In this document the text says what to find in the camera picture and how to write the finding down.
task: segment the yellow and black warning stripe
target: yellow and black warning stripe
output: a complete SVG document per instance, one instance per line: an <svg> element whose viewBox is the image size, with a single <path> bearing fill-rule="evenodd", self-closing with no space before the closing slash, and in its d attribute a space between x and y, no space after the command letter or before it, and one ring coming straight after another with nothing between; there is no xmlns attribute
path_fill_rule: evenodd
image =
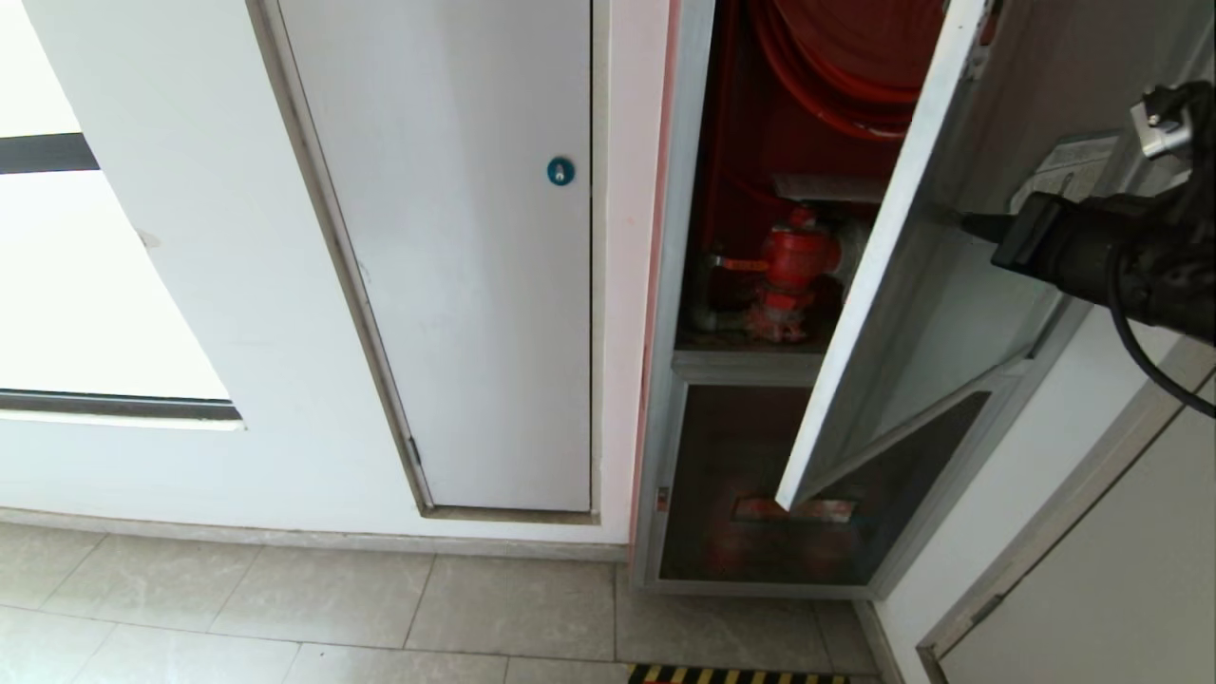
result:
<svg viewBox="0 0 1216 684"><path fill-rule="evenodd" d="M721 669L714 667L677 667L674 665L631 665L629 684L849 684L843 674L806 674Z"/></svg>

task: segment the black cable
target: black cable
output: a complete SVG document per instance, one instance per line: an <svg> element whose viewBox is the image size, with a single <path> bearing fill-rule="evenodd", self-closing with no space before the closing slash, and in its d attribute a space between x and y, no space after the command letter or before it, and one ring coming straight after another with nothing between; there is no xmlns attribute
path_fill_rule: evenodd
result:
<svg viewBox="0 0 1216 684"><path fill-rule="evenodd" d="M1124 259L1124 245L1115 245L1110 248L1110 253L1107 256L1107 307L1110 308L1110 318L1115 323L1115 332L1119 333L1119 340L1122 341L1124 348L1127 349L1127 354L1131 355L1136 365L1139 366L1144 375L1149 377L1153 382L1158 385L1161 389L1170 393L1171 397L1178 399L1184 405L1195 409L1197 411L1216 419L1216 404L1204 400L1199 394L1188 391L1183 386L1175 382L1172 377L1165 375L1161 369L1156 368L1156 364L1148 358L1144 349L1139 346L1136 340L1136 335L1132 333L1132 326L1127 323L1127 314L1124 313L1124 301L1119 291L1119 267Z"/></svg>

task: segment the floor tile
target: floor tile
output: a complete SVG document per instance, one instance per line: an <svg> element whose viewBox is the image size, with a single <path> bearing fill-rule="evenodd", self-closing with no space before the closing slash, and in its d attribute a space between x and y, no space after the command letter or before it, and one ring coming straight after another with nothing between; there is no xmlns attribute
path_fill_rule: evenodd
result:
<svg viewBox="0 0 1216 684"><path fill-rule="evenodd" d="M828 657L832 658L833 672L878 673L851 601L816 601L815 615L828 647Z"/></svg>
<svg viewBox="0 0 1216 684"><path fill-rule="evenodd" d="M119 624L74 684L280 684L299 644Z"/></svg>
<svg viewBox="0 0 1216 684"><path fill-rule="evenodd" d="M0 523L0 605L36 609L105 534Z"/></svg>
<svg viewBox="0 0 1216 684"><path fill-rule="evenodd" d="M512 657L505 684L625 684L629 666L617 662Z"/></svg>
<svg viewBox="0 0 1216 684"><path fill-rule="evenodd" d="M0 607L0 684L71 682L113 623Z"/></svg>
<svg viewBox="0 0 1216 684"><path fill-rule="evenodd" d="M304 644L283 684L502 684L506 668L499 656Z"/></svg>
<svg viewBox="0 0 1216 684"><path fill-rule="evenodd" d="M617 573L617 660L831 672L810 601L671 596L630 590Z"/></svg>
<svg viewBox="0 0 1216 684"><path fill-rule="evenodd" d="M439 556L406 647L612 660L613 567Z"/></svg>
<svg viewBox="0 0 1216 684"><path fill-rule="evenodd" d="M399 649L432 556L266 546L215 634Z"/></svg>
<svg viewBox="0 0 1216 684"><path fill-rule="evenodd" d="M43 610L204 632L257 554L244 544L106 537Z"/></svg>

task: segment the blue lock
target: blue lock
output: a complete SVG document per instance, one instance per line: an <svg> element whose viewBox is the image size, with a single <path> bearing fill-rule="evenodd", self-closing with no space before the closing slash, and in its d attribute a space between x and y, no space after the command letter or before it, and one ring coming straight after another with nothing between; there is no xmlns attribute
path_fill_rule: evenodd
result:
<svg viewBox="0 0 1216 684"><path fill-rule="evenodd" d="M553 157L548 162L548 180L553 185L569 185L574 181L574 162L565 157Z"/></svg>

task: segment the baseboard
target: baseboard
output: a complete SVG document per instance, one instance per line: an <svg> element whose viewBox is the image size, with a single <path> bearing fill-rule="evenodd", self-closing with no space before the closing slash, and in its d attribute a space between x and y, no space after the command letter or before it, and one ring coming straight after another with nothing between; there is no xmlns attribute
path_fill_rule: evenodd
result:
<svg viewBox="0 0 1216 684"><path fill-rule="evenodd" d="M55 527L58 529L79 529L83 532L103 532L107 534L129 534L133 537L163 537L165 539L258 544L266 546L304 546L355 551L399 551L407 554L449 554L457 556L500 556L595 562L625 562L627 557L627 550L624 544L572 544L512 539L264 529L258 527L122 520L6 508L0 508L0 522Z"/></svg>
<svg viewBox="0 0 1216 684"><path fill-rule="evenodd" d="M895 661L895 652L886 640L886 632L883 630L883 622L878 619L874 604L869 601L854 601L854 611L861 622L861 630L869 643L869 651L874 655L874 665L878 666L878 674L883 678L883 684L903 684L903 675L900 674L900 666Z"/></svg>

